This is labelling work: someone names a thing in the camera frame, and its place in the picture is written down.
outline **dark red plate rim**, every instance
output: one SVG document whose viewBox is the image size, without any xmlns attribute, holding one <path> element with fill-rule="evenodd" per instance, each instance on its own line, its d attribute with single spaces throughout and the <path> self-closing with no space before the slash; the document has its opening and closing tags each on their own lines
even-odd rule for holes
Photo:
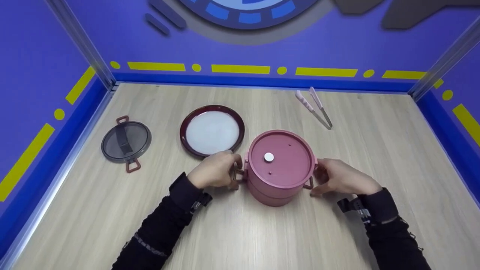
<svg viewBox="0 0 480 270">
<path fill-rule="evenodd" d="M 239 137 L 237 138 L 237 141 L 235 142 L 235 144 L 233 144 L 233 146 L 230 148 L 230 150 L 235 151 L 238 148 L 238 146 L 240 146 L 241 142 L 243 141 L 243 137 L 245 136 L 245 124 L 243 123 L 242 118 L 236 111 L 222 105 L 203 106 L 192 111 L 189 115 L 187 115 L 187 117 L 183 120 L 180 126 L 180 142 L 182 146 L 187 150 L 187 152 L 189 152 L 195 157 L 203 159 L 209 156 L 207 154 L 200 153 L 193 150 L 193 148 L 189 145 L 186 137 L 187 127 L 188 127 L 188 124 L 190 124 L 190 122 L 192 121 L 192 119 L 207 111 L 221 111 L 229 114 L 231 117 L 233 117 L 233 119 L 235 119 L 235 121 L 237 122 L 237 125 L 239 126 Z"/>
</svg>

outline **metal frame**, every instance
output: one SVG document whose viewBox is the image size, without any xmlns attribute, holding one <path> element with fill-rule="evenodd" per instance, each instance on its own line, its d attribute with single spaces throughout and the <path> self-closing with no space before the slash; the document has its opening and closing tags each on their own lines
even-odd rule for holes
<svg viewBox="0 0 480 270">
<path fill-rule="evenodd" d="M 48 187 L 47 191 L 43 194 L 39 203 L 35 207 L 35 210 L 32 212 L 32 214 L 28 218 L 22 230 L 18 233 L 17 237 L 15 238 L 12 245 L 8 249 L 7 253 L 3 257 L 2 261 L 0 261 L 0 270 L 11 269 L 15 264 L 15 262 L 17 261 L 17 259 L 20 257 L 28 241 L 32 237 L 33 233 L 35 232 L 35 229 L 40 224 L 42 218 L 47 212 L 47 209 L 52 203 L 53 198 L 55 197 L 61 185 L 63 184 L 63 181 L 65 181 L 65 178 L 70 172 L 70 169 L 72 168 L 73 164 L 77 160 L 80 154 L 80 150 L 84 146 L 87 138 L 89 137 L 96 123 L 100 119 L 100 116 L 107 108 L 107 105 L 112 99 L 113 94 L 114 92 L 108 91 L 103 97 L 98 108 L 95 110 L 94 114 L 92 115 L 92 118 L 88 121 L 85 129 L 80 134 L 78 140 L 76 141 L 72 150 L 70 151 L 67 158 L 63 162 L 59 171 L 55 175 L 55 178 L 53 179 L 52 183 Z"/>
<path fill-rule="evenodd" d="M 80 50 L 87 62 L 93 67 L 103 85 L 109 90 L 112 89 L 116 83 L 112 72 L 110 72 L 107 64 L 103 61 L 100 53 L 96 50 L 67 2 L 65 0 L 45 0 L 45 2 L 72 38 L 78 50 Z"/>
<path fill-rule="evenodd" d="M 427 74 L 408 91 L 408 94 L 417 102 L 478 43 L 480 43 L 480 16 L 457 38 Z"/>
</svg>

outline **tongs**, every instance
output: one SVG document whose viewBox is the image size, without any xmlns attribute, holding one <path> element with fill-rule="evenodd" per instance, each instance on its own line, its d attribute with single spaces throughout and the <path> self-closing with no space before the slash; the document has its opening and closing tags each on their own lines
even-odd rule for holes
<svg viewBox="0 0 480 270">
<path fill-rule="evenodd" d="M 327 113 L 325 112 L 324 106 L 322 105 L 322 102 L 320 101 L 320 99 L 317 96 L 317 93 L 315 92 L 315 88 L 310 87 L 310 90 L 308 92 L 310 93 L 313 100 L 317 104 L 318 108 L 320 109 L 320 111 L 324 115 L 325 120 L 327 120 L 328 124 L 325 123 L 325 121 L 320 117 L 320 115 L 318 115 L 318 113 L 313 109 L 313 107 L 310 105 L 310 103 L 308 103 L 307 99 L 301 94 L 300 90 L 297 90 L 297 92 L 295 93 L 295 96 L 308 109 L 308 111 L 311 112 L 315 116 L 315 118 L 318 121 L 320 121 L 320 123 L 322 123 L 322 125 L 324 125 L 328 130 L 331 130 L 332 127 L 333 127 L 332 122 L 330 121 L 330 118 L 328 117 Z"/>
</svg>

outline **circular wall graphic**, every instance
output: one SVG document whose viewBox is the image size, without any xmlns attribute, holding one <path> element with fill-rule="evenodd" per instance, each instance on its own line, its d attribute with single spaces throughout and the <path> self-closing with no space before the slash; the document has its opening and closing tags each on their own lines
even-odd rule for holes
<svg viewBox="0 0 480 270">
<path fill-rule="evenodd" d="M 232 29 L 253 30 L 284 23 L 317 0 L 180 0 L 200 17 Z"/>
<path fill-rule="evenodd" d="M 163 1 L 185 19 L 190 30 L 222 43 L 245 46 L 261 45 L 283 40 L 311 26 L 335 8 L 332 0 L 318 0 L 304 12 L 283 24 L 260 29 L 234 29 L 218 25 L 202 18 L 186 5 L 182 4 L 182 0 Z"/>
</svg>

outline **pink pot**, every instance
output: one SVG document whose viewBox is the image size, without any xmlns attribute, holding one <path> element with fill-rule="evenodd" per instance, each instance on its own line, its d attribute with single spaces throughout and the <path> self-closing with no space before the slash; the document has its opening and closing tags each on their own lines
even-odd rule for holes
<svg viewBox="0 0 480 270">
<path fill-rule="evenodd" d="M 289 203 L 302 188 L 313 188 L 316 158 L 308 144 L 285 130 L 258 135 L 245 155 L 243 179 L 250 193 L 268 206 Z"/>
</svg>

